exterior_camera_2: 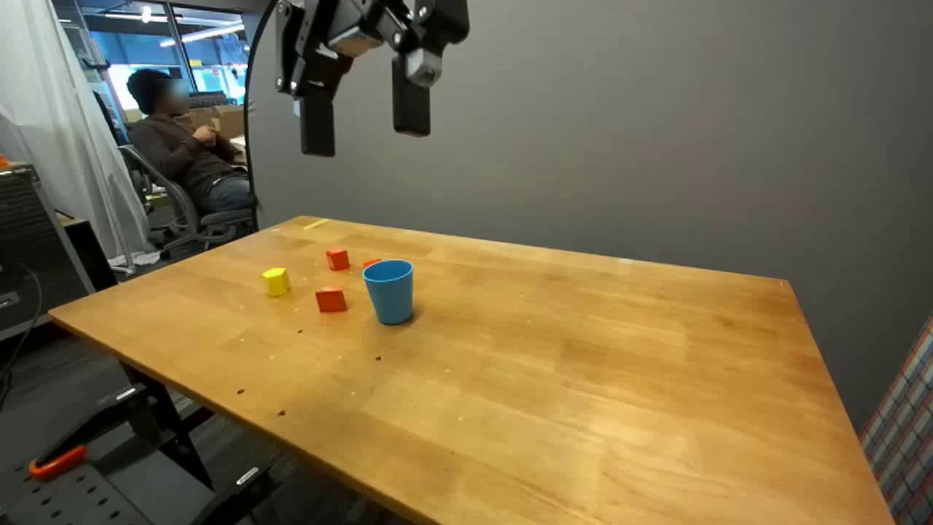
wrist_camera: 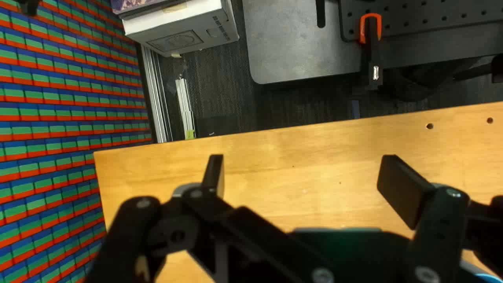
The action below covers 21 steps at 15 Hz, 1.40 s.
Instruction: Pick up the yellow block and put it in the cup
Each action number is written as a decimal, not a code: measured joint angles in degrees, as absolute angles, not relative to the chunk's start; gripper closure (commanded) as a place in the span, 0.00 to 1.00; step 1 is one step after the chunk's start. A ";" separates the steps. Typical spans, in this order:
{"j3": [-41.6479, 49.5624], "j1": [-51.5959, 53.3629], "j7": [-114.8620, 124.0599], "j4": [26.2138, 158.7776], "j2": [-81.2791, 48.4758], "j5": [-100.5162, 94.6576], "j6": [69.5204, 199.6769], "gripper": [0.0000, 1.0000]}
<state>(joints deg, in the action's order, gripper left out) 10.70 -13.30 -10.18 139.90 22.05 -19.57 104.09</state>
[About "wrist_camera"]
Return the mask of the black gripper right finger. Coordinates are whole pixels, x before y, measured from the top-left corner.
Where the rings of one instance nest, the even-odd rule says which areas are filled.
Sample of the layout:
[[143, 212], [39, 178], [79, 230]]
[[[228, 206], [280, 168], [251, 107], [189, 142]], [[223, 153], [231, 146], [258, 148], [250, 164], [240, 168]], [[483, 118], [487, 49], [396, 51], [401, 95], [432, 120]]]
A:
[[404, 257], [406, 283], [486, 283], [462, 266], [464, 250], [503, 277], [500, 195], [478, 203], [461, 189], [429, 183], [395, 154], [380, 161], [377, 190], [413, 230]]

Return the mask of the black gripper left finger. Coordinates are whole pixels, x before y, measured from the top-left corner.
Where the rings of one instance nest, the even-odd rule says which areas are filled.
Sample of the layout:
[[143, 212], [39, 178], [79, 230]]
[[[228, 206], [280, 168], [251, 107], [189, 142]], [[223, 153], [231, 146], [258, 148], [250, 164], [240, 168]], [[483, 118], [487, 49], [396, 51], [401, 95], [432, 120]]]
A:
[[225, 159], [165, 203], [124, 201], [85, 283], [156, 283], [168, 257], [185, 252], [214, 283], [336, 283], [328, 260], [247, 208], [223, 200]]

